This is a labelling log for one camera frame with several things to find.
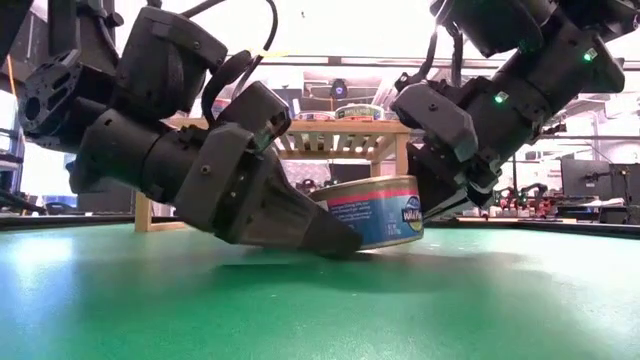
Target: tuna can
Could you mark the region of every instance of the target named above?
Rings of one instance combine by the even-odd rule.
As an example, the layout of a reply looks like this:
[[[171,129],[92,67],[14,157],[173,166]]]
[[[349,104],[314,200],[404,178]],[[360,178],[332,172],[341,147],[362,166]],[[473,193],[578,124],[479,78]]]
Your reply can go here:
[[[418,183],[413,176],[382,176],[342,183],[309,195],[362,235],[360,250],[422,239]]]
[[[375,105],[351,104],[336,110],[336,119],[373,121],[384,119],[384,109]]]
[[[296,115],[296,120],[335,120],[335,116],[324,111],[301,111]]]

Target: metal can lid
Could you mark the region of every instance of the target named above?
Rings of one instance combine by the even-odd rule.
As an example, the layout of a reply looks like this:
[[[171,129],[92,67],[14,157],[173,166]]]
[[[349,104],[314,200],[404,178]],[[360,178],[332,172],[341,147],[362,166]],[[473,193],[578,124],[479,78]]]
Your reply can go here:
[[[398,186],[412,186],[416,188],[418,186],[418,182],[414,176],[388,175],[333,185],[324,189],[314,191],[313,193],[311,193],[310,197],[316,201],[326,200],[333,195],[343,196],[345,195],[345,193],[349,193],[350,190],[354,190],[354,188],[362,188],[363,192],[369,192],[376,189],[384,188],[389,184],[397,184]]]

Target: can label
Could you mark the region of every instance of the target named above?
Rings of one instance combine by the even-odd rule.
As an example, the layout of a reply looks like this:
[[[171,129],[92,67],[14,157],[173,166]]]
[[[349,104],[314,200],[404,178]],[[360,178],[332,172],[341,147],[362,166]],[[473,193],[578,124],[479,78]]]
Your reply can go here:
[[[382,111],[372,107],[354,106],[346,109],[338,109],[336,118],[344,120],[381,120]]]
[[[363,247],[400,242],[422,234],[420,198],[415,190],[381,190],[318,203],[362,235]]]

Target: blue can label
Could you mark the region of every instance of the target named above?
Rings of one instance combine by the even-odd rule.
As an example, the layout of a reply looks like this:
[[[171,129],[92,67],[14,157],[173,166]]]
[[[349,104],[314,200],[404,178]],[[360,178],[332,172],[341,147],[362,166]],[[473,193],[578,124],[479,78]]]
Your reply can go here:
[[[363,247],[422,235],[420,199],[412,190],[375,191],[319,203],[363,237]]]

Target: computer monitor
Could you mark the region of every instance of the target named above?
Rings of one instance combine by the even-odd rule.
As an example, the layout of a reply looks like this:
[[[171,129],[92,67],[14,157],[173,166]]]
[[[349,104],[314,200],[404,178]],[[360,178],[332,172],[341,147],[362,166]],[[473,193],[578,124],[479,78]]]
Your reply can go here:
[[[565,196],[597,196],[600,200],[612,197],[611,176],[598,176],[597,180],[589,179],[593,174],[609,174],[609,163],[595,160],[562,159],[562,189]]]

